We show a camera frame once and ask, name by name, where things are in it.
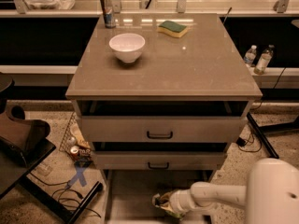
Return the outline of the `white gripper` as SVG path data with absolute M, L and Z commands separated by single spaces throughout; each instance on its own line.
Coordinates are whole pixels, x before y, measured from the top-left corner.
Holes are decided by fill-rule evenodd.
M 176 214 L 186 214 L 197 205 L 189 189 L 169 191 L 160 197 L 160 203 L 168 203 Z

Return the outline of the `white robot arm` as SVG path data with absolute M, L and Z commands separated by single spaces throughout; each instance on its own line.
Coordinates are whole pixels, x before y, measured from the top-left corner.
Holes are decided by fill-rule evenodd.
M 207 213 L 218 203 L 245 209 L 245 224 L 299 224 L 299 170 L 285 161 L 262 159 L 245 186 L 195 182 L 189 189 L 156 195 L 152 203 L 173 217 Z

